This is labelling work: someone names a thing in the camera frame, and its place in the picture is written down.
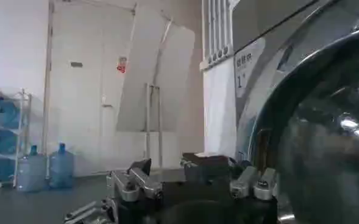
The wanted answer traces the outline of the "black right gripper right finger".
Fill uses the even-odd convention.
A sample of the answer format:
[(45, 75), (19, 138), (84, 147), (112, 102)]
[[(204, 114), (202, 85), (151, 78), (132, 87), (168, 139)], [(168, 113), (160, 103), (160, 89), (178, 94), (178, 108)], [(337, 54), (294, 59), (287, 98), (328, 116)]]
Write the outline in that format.
[(230, 193), (235, 198), (245, 198), (250, 195), (258, 200), (269, 201), (277, 198), (277, 171), (266, 168), (261, 173), (249, 161), (241, 161), (234, 166), (238, 176), (229, 184)]

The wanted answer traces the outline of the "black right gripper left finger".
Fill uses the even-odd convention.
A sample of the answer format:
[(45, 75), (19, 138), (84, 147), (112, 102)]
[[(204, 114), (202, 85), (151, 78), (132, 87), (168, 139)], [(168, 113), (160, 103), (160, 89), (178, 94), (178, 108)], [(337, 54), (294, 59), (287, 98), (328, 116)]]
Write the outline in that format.
[(126, 170), (110, 171), (107, 175), (107, 198), (138, 201), (144, 195), (149, 199), (159, 199), (163, 185), (149, 176), (151, 164), (149, 158), (133, 162)]

